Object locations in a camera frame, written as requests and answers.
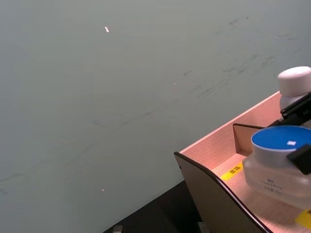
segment jar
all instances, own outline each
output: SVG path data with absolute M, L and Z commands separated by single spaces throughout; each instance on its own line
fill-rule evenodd
M 253 153 L 243 160 L 245 180 L 252 189 L 300 209 L 311 209 L 311 173 L 304 175 L 287 155 L 311 144 L 311 130 L 273 126 L 251 138 Z

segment yellow sticker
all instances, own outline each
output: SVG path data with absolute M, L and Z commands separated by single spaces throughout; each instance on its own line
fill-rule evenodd
M 231 170 L 229 170 L 224 175 L 222 175 L 220 178 L 222 178 L 224 181 L 228 181 L 242 170 L 243 170 L 243 163 L 240 162 L 235 167 L 233 167 Z
M 296 219 L 296 223 L 311 229 L 311 210 L 304 210 Z

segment white bottle cap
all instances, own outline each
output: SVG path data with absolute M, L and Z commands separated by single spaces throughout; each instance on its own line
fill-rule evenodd
M 280 73 L 277 77 L 280 93 L 283 96 L 302 96 L 311 92 L 311 68 L 294 67 Z

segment black surface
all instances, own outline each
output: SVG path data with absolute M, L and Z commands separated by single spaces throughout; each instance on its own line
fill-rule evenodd
M 287 158 L 298 168 L 304 175 L 311 173 L 311 145 L 305 144 L 297 150 L 287 155 Z
M 311 93 L 281 110 L 282 120 L 276 120 L 269 126 L 302 125 L 311 119 Z
M 116 225 L 123 225 L 122 233 L 198 233 L 200 221 L 183 181 Z
M 253 129 L 264 129 L 264 127 L 261 126 L 256 126 L 256 125 L 245 125 L 245 124 L 240 124 L 240 123 L 233 123 L 233 127 L 234 126 L 242 126 L 242 127 L 248 127 L 248 128 L 253 128 Z

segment wooden box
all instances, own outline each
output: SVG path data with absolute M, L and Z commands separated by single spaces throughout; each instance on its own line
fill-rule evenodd
M 277 92 L 193 143 L 175 157 L 204 222 L 213 233 L 306 233 L 295 219 L 303 210 L 252 190 L 239 167 L 251 152 L 251 135 L 280 118 Z

